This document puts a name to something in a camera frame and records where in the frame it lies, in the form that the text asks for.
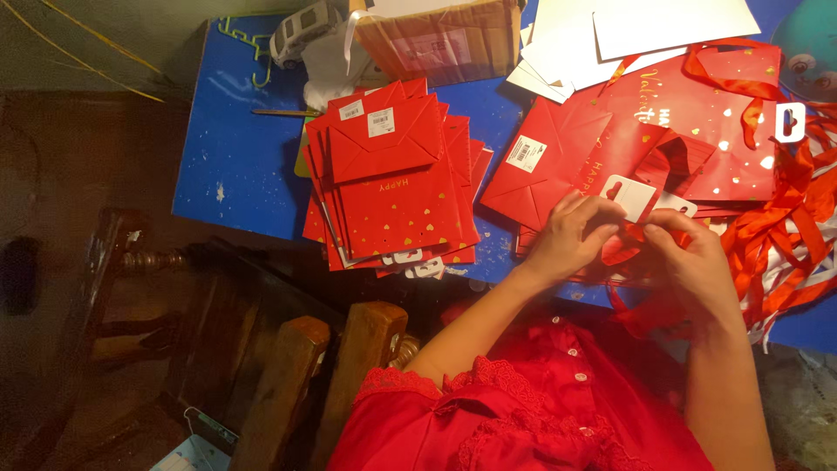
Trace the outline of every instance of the cardboard box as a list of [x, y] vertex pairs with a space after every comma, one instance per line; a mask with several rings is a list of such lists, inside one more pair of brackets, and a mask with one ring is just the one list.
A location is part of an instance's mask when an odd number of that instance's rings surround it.
[[[355, 39], [392, 80], [428, 86], [509, 75], [517, 66], [526, 0], [477, 0], [397, 18], [361, 18]], [[365, 10], [364, 0], [349, 9]]]

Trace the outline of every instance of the red blouse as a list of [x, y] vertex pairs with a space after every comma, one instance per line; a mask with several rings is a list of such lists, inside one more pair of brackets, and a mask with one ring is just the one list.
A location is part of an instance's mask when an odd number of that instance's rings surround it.
[[328, 469], [712, 469], [664, 400], [682, 377], [649, 388], [630, 370], [671, 377], [679, 366], [612, 325], [597, 337], [632, 362], [555, 317], [510, 329], [493, 360], [477, 357], [442, 391], [413, 372], [372, 370]]

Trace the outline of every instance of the teal balloon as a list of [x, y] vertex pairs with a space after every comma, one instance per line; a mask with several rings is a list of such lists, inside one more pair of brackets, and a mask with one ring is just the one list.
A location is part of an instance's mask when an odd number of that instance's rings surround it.
[[837, 102], [837, 0], [803, 0], [776, 28], [779, 81], [808, 101]]

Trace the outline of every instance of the yellow cord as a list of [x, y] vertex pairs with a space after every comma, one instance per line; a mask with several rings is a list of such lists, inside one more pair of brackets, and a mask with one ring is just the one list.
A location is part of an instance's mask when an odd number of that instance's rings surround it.
[[71, 22], [73, 22], [73, 23], [75, 23], [75, 24], [79, 25], [79, 26], [80, 26], [81, 28], [83, 28], [85, 31], [87, 31], [87, 32], [88, 32], [88, 33], [90, 33], [90, 34], [93, 34], [96, 38], [100, 39], [103, 43], [105, 43], [105, 44], [109, 45], [111, 48], [116, 49], [116, 50], [117, 50], [117, 51], [119, 51], [120, 53], [122, 53], [122, 54], [124, 54], [124, 55], [126, 55], [126, 56], [130, 57], [131, 59], [135, 60], [136, 62], [139, 62], [140, 64], [145, 65], [145, 66], [146, 66], [146, 67], [148, 67], [149, 69], [154, 70], [154, 71], [155, 71], [155, 72], [157, 72], [158, 74], [162, 75], [162, 72], [161, 72], [160, 70], [158, 70], [158, 69], [157, 69], [157, 67], [155, 67], [155, 66], [153, 66], [153, 65], [151, 65], [151, 64], [148, 64], [145, 60], [141, 59], [140, 57], [138, 57], [136, 54], [132, 53], [132, 52], [131, 52], [131, 51], [129, 51], [128, 49], [123, 48], [122, 46], [118, 45], [117, 43], [115, 43], [115, 42], [111, 41], [110, 39], [106, 38], [106, 37], [105, 37], [105, 35], [100, 34], [99, 32], [95, 31], [94, 29], [92, 29], [91, 27], [87, 26], [86, 24], [81, 23], [79, 20], [77, 20], [77, 19], [75, 19], [75, 18], [71, 17], [71, 16], [69, 15], [69, 13], [66, 13], [66, 12], [62, 11], [60, 8], [56, 7], [55, 5], [53, 5], [52, 3], [48, 2], [47, 0], [41, 0], [41, 3], [43, 3], [43, 4], [44, 4], [44, 5], [46, 5], [47, 7], [52, 8], [52, 9], [53, 9], [53, 10], [55, 10], [56, 12], [61, 13], [61, 14], [62, 14], [62, 15], [64, 15], [64, 16], [65, 16], [65, 17], [66, 17], [69, 21], [71, 21]]
[[52, 40], [52, 39], [47, 38], [47, 37], [46, 37], [43, 33], [41, 33], [40, 31], [38, 31], [38, 30], [37, 30], [34, 26], [32, 26], [31, 24], [29, 24], [29, 22], [28, 22], [28, 21], [26, 21], [26, 18], [24, 18], [23, 16], [21, 16], [21, 14], [20, 14], [20, 13], [18, 13], [18, 11], [17, 11], [17, 10], [15, 10], [14, 8], [12, 8], [12, 5], [9, 5], [9, 4], [8, 4], [8, 2], [7, 2], [6, 0], [0, 0], [0, 3], [2, 3], [2, 4], [6, 7], [6, 8], [8, 8], [8, 11], [12, 12], [12, 14], [15, 16], [15, 18], [17, 18], [18, 20], [20, 20], [20, 22], [21, 22], [21, 23], [23, 23], [23, 24], [24, 24], [27, 28], [31, 29], [33, 33], [37, 34], [39, 38], [41, 38], [41, 39], [43, 39], [44, 41], [46, 41], [49, 45], [51, 45], [51, 46], [55, 47], [57, 50], [59, 50], [59, 51], [63, 52], [64, 54], [67, 54], [67, 55], [68, 55], [68, 56], [69, 56], [72, 60], [75, 60], [76, 62], [78, 62], [79, 64], [81, 64], [82, 66], [84, 66], [87, 70], [90, 70], [91, 72], [95, 72], [96, 74], [98, 74], [98, 75], [100, 75], [102, 78], [104, 78], [105, 80], [108, 80], [109, 82], [112, 82], [112, 83], [114, 83], [114, 84], [116, 84], [116, 85], [118, 85], [118, 86], [120, 86], [120, 87], [122, 87], [122, 88], [124, 88], [124, 89], [126, 89], [126, 90], [133, 91], [133, 92], [134, 92], [134, 93], [136, 93], [137, 95], [144, 96], [145, 98], [150, 98], [150, 99], [152, 99], [152, 100], [154, 100], [154, 101], [159, 101], [159, 102], [161, 102], [161, 103], [165, 103], [165, 101], [163, 101], [163, 100], [161, 100], [161, 99], [157, 98], [156, 96], [151, 96], [151, 95], [148, 95], [147, 93], [143, 93], [143, 92], [141, 92], [141, 91], [139, 91], [139, 90], [137, 90], [137, 89], [130, 88], [128, 85], [122, 84], [122, 83], [120, 83], [120, 82], [118, 82], [118, 81], [116, 81], [116, 80], [111, 79], [108, 75], [106, 75], [106, 74], [105, 74], [104, 72], [102, 72], [101, 70], [94, 69], [92, 66], [90, 66], [90, 65], [86, 64], [83, 60], [79, 59], [78, 57], [75, 57], [75, 56], [74, 56], [74, 55], [72, 55], [70, 52], [68, 52], [67, 50], [65, 50], [65, 49], [64, 49], [64, 48], [62, 48], [61, 46], [57, 45], [55, 42], [53, 42], [53, 40]]

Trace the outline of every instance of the woman's left hand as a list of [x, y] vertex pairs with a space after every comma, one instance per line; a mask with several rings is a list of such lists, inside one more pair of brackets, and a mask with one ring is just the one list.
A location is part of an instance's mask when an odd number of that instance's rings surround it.
[[582, 196], [576, 189], [570, 192], [552, 209], [547, 226], [517, 270], [543, 290], [584, 268], [619, 230], [616, 224], [600, 225], [584, 239], [588, 222], [599, 213], [615, 219], [626, 215], [619, 204], [609, 199]]

